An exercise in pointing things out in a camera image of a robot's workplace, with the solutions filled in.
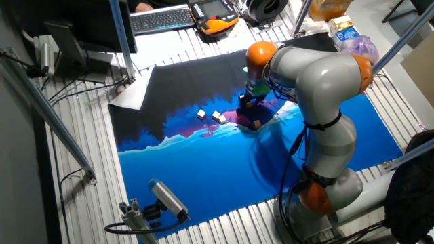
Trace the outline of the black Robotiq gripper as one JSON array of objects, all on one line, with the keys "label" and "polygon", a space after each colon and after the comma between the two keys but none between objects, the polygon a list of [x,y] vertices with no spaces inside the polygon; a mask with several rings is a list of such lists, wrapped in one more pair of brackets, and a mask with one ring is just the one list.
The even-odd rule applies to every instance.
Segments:
[{"label": "black Robotiq gripper", "polygon": [[258,106],[259,102],[263,101],[268,93],[269,91],[267,89],[259,91],[247,90],[245,94],[239,95],[240,108],[245,109],[246,103],[251,100],[253,107]]}]

